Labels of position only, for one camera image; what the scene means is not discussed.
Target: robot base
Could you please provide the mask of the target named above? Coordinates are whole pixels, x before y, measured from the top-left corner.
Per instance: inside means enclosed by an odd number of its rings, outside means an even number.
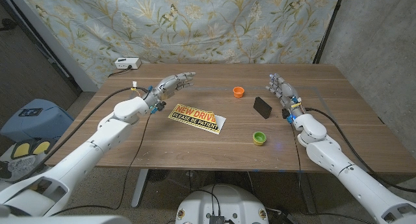
[[[212,189],[213,185],[208,185],[201,190],[211,193]],[[230,184],[215,185],[213,193],[220,203],[220,215],[218,215],[218,205],[215,197],[212,202],[211,194],[207,192],[192,192],[182,201],[177,209],[176,224],[216,223],[211,217],[213,202],[216,219],[223,219],[226,223],[236,224],[268,224],[264,205],[250,192]]]

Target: black phone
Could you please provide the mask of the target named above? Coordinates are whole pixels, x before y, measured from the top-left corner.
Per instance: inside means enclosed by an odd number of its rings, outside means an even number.
[[[255,98],[253,107],[256,111],[258,111],[259,114],[262,115],[263,118],[267,119],[268,117],[270,117],[270,113],[272,112],[272,107],[269,106],[260,97]]]

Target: green cup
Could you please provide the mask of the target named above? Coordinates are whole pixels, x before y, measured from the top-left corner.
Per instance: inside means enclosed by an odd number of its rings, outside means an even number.
[[[255,132],[253,134],[253,143],[257,146],[262,146],[266,141],[266,135],[263,132]]]

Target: black cable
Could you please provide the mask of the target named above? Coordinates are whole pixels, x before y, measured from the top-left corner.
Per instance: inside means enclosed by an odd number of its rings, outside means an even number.
[[[298,162],[299,162],[299,173],[298,173],[298,192],[299,192],[299,194],[302,196],[302,192],[300,191],[300,168],[301,168],[301,166],[300,166],[300,156],[299,156],[298,144],[296,143],[296,142],[297,142],[297,139],[296,139],[296,134],[294,133],[294,126],[293,126],[293,124],[291,124],[291,127],[292,127],[293,136],[294,136],[294,145],[295,145],[295,147],[296,147],[296,152],[297,152],[297,154],[298,154]],[[368,223],[368,224],[374,224],[374,223],[371,223],[371,222],[369,222],[369,221],[365,221],[365,220],[362,220],[362,219],[359,219],[359,218],[355,218],[355,217],[352,217],[352,216],[347,216],[347,215],[343,215],[343,214],[319,213],[319,212],[314,213],[314,214],[305,214],[305,213],[303,213],[300,209],[299,209],[299,212],[300,212],[301,214],[303,214],[303,215],[309,215],[309,216],[321,216],[321,215],[339,216],[339,217],[342,217],[342,218],[354,219],[354,220],[356,220],[356,221],[361,221],[361,222]]]
[[[192,193],[192,183],[190,182],[190,171],[188,171],[189,175],[189,193]]]
[[[296,139],[296,134],[294,133],[294,126],[293,124],[291,124],[291,128],[292,128],[292,132],[293,132],[293,138],[294,138],[294,146],[296,147],[296,153],[298,154],[298,162],[299,162],[299,172],[298,172],[298,189],[300,192],[300,170],[301,170],[301,166],[300,166],[300,156],[299,156],[299,150],[298,150],[298,144],[297,144],[297,139]]]
[[[122,190],[122,197],[120,198],[120,202],[118,203],[118,206],[117,206],[116,208],[113,208],[113,207],[103,206],[103,205],[80,205],[80,206],[74,206],[74,207],[71,207],[71,208],[66,208],[66,209],[64,209],[64,210],[61,210],[61,211],[59,211],[59,212],[56,212],[56,213],[54,213],[54,214],[50,215],[51,217],[52,217],[52,216],[55,216],[55,215],[58,215],[58,214],[61,214],[61,213],[63,213],[63,212],[66,212],[66,211],[69,211],[69,210],[78,209],[78,208],[106,208],[106,209],[109,209],[109,210],[117,210],[117,209],[119,209],[119,208],[120,208],[120,206],[122,205],[123,197],[124,197],[125,184],[126,184],[126,182],[127,182],[128,174],[129,174],[129,172],[130,172],[131,165],[132,165],[132,164],[133,164],[133,162],[135,161],[135,158],[136,158],[136,156],[137,156],[137,154],[138,154],[138,151],[140,150],[140,146],[142,146],[143,139],[144,139],[144,133],[146,132],[146,128],[147,128],[147,126],[148,126],[150,116],[151,116],[151,114],[149,115],[149,118],[148,118],[148,120],[146,121],[146,125],[144,126],[144,131],[143,131],[142,140],[140,141],[140,145],[138,146],[138,149],[137,149],[136,155],[135,155],[135,157],[133,157],[133,160],[130,162],[130,166],[129,166],[129,168],[127,169],[127,172],[126,172],[126,174],[125,174],[125,177],[124,177],[124,183],[123,183],[123,190]]]
[[[341,136],[343,137],[344,141],[346,142],[347,146],[351,149],[351,152],[358,158],[358,160],[372,173],[372,175],[377,179],[380,180],[384,183],[386,183],[387,185],[390,185],[394,188],[397,188],[399,190],[405,191],[405,192],[413,192],[416,193],[416,189],[411,189],[411,188],[404,188],[401,186],[398,186],[396,184],[393,184],[383,178],[381,178],[381,176],[379,176],[373,169],[371,169],[371,167],[369,165],[367,165],[367,163],[365,163],[365,161],[358,155],[357,151],[352,147],[351,143],[348,141],[348,139],[346,138],[344,132],[341,130],[341,128],[338,126],[338,123],[331,118],[331,116],[327,115],[325,112],[322,112],[320,110],[317,110],[315,108],[305,108],[306,111],[315,111],[318,112],[319,114],[324,115],[325,117],[327,117],[329,120],[331,120],[331,122],[337,127],[339,133],[341,134]]]
[[[130,70],[131,68],[132,68],[132,66],[129,65],[127,68],[123,69],[122,71],[118,71],[118,72],[111,73],[108,77],[110,77],[112,75],[116,75],[116,74],[120,74],[120,73],[126,72],[126,71]]]
[[[213,189],[211,190],[211,201],[213,202],[213,215],[214,215],[214,199],[213,199],[213,195],[214,195],[214,187],[215,187],[215,185],[216,185],[216,181],[214,183]]]
[[[213,196],[213,197],[215,197],[215,199],[216,199],[216,203],[218,204],[218,215],[220,215],[220,214],[221,214],[220,202],[218,201],[218,198],[216,198],[216,195],[214,195],[214,193],[212,193],[212,192],[208,192],[208,191],[205,191],[205,190],[201,190],[201,189],[195,190],[195,192],[206,192],[206,193],[211,194],[211,197],[212,197],[212,196]],[[215,216],[215,214],[214,214],[214,201],[213,201],[213,216]]]
[[[351,216],[347,216],[347,215],[343,215],[343,214],[332,214],[332,213],[316,213],[316,214],[304,214],[302,211],[300,212],[303,215],[308,215],[308,216],[337,216],[337,217],[342,217],[342,218],[349,218],[349,219],[354,219],[356,221],[360,221],[360,222],[364,222],[364,223],[368,223],[368,224],[374,224],[370,221],[365,221],[359,218],[355,218],[355,217],[351,217]]]
[[[85,121],[102,105],[104,104],[108,99],[110,99],[113,95],[116,95],[117,93],[120,93],[122,91],[126,91],[126,90],[130,90],[131,88],[122,88],[121,90],[115,91],[112,94],[108,95],[106,98],[104,98],[104,100],[102,100],[102,102],[100,102],[93,110],[91,110],[91,112],[85,116],[85,118],[78,124],[78,126],[76,126],[76,128],[74,128],[71,133],[69,133],[69,135],[67,137],[65,137],[65,139],[63,139],[63,141],[58,144],[51,152],[49,152],[48,154],[46,154],[45,158],[39,162],[39,164],[37,166],[35,166],[28,174],[22,176],[20,179],[12,181],[11,183],[17,183],[20,182],[22,180],[25,180],[27,178],[29,178],[30,176],[32,176],[39,168],[41,168],[44,163],[49,160],[77,131],[78,129],[85,123]],[[137,87],[136,89],[140,89],[145,93],[148,93],[149,91],[145,88],[142,87]]]

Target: orange cup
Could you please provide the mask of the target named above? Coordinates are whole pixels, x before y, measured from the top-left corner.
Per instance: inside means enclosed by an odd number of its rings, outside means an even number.
[[[244,93],[244,88],[241,88],[241,87],[235,87],[235,88],[233,89],[233,92],[234,92],[234,97],[236,97],[236,98],[241,98],[241,97],[242,97],[242,94]]]

